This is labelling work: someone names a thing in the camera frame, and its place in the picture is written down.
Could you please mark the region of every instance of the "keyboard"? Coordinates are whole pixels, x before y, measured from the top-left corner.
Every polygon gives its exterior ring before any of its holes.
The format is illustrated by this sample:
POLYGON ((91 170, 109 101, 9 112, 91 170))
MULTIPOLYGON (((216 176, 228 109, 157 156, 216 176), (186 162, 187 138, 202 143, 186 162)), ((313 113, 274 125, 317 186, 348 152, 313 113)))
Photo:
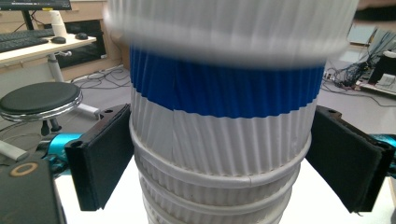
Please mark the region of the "keyboard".
POLYGON ((52 29, 45 29, 45 30, 25 30, 25 31, 17 31, 13 33, 7 34, 0 34, 0 42, 8 41, 8 40, 15 40, 15 39, 22 39, 26 37, 48 37, 54 36, 52 29))
POLYGON ((46 44, 49 41, 47 39, 41 39, 37 37, 25 37, 20 39, 8 40, 0 42, 0 53, 11 51, 14 49, 24 49, 36 45, 46 44))

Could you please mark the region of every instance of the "stack of paper cups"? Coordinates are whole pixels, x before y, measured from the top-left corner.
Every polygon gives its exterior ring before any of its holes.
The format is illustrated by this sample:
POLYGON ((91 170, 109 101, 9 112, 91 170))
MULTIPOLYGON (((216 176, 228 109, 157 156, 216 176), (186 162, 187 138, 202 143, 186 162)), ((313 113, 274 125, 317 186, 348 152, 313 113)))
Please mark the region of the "stack of paper cups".
POLYGON ((278 223, 358 0, 108 1, 150 223, 278 223))
POLYGON ((62 20, 61 13, 56 10, 51 10, 51 26, 55 36, 67 37, 66 27, 64 26, 64 20, 62 20))

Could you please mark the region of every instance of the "computer monitor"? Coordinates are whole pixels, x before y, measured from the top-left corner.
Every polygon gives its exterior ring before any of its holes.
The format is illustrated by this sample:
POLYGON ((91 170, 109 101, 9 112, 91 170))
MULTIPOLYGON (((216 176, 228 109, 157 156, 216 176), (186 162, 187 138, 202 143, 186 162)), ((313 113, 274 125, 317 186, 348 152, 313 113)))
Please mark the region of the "computer monitor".
POLYGON ((29 10, 71 10, 70 0, 1 0, 0 11, 22 12, 28 30, 33 30, 29 10))

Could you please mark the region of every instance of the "cable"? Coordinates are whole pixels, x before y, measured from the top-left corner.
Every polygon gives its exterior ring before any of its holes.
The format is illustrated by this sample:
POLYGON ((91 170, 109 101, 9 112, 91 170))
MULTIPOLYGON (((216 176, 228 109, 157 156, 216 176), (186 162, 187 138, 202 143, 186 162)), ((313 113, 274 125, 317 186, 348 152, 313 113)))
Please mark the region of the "cable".
POLYGON ((21 127, 21 126, 23 126, 25 124, 27 124, 27 122, 14 123, 14 124, 11 124, 11 125, 7 126, 4 129, 0 130, 0 133, 2 133, 1 136, 0 136, 0 139, 3 139, 4 135, 6 133, 8 133, 9 131, 11 131, 11 130, 13 130, 15 128, 21 127))
POLYGON ((19 138, 19 137, 29 137, 29 136, 38 136, 40 141, 41 141, 41 138, 42 138, 40 133, 25 133, 25 134, 10 136, 8 138, 3 139, 2 141, 6 142, 8 140, 14 140, 14 139, 19 138))
POLYGON ((24 25, 25 23, 22 23, 20 26, 18 26, 18 28, 17 29, 15 29, 12 33, 15 33, 15 32, 17 32, 19 29, 21 29, 21 27, 24 25))
POLYGON ((336 69, 335 66, 329 61, 331 65, 330 68, 326 70, 329 74, 332 74, 332 81, 336 87, 353 87, 356 82, 364 75, 370 75, 370 72, 375 69, 376 58, 380 57, 385 50, 385 47, 393 41, 396 37, 392 35, 391 32, 386 32, 378 44, 376 44, 375 48, 369 50, 367 48, 367 53, 361 56, 360 58, 353 64, 348 67, 342 69, 336 69))
POLYGON ((328 91, 331 93, 336 93, 336 94, 342 94, 342 95, 346 95, 346 96, 355 96, 355 97, 365 97, 365 98, 369 98, 372 99, 374 102, 376 102, 377 105, 381 106, 381 107, 396 107, 396 105, 381 105, 381 103, 379 103, 373 96, 369 96, 369 95, 363 95, 363 94, 348 94, 348 90, 343 89, 342 91, 334 91, 332 89, 330 89, 324 82, 322 82, 322 85, 320 86, 320 89, 323 91, 328 91))
POLYGON ((92 90, 114 90, 117 88, 121 87, 130 87, 131 86, 131 81, 128 79, 126 82, 119 83, 119 81, 122 81, 124 79, 127 79, 129 77, 129 74, 127 74, 124 77, 116 77, 114 74, 122 74, 124 72, 123 69, 121 68, 114 68, 112 70, 109 70, 107 72, 98 72, 94 74, 88 75, 85 79, 80 79, 80 80, 72 80, 71 82, 78 85, 82 89, 92 89, 92 90), (109 82, 113 87, 100 87, 100 85, 103 83, 103 81, 109 82))
POLYGON ((44 22, 38 21, 38 20, 35 18, 35 13, 36 13, 36 11, 34 11, 34 12, 32 13, 32 15, 30 15, 30 18, 32 18, 32 21, 36 21, 36 22, 38 22, 38 23, 40 23, 40 24, 45 25, 44 22))

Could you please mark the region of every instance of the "computer mouse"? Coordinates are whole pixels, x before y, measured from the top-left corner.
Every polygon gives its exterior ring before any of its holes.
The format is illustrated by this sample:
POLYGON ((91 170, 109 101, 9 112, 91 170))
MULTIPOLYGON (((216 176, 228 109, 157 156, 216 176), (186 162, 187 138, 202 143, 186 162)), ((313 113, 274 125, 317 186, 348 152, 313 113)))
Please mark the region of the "computer mouse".
POLYGON ((79 34, 76 34, 75 38, 76 39, 88 39, 88 36, 87 36, 87 34, 79 33, 79 34))
POLYGON ((52 42, 54 44, 65 44, 66 38, 64 38, 62 36, 55 36, 50 40, 50 42, 52 42))

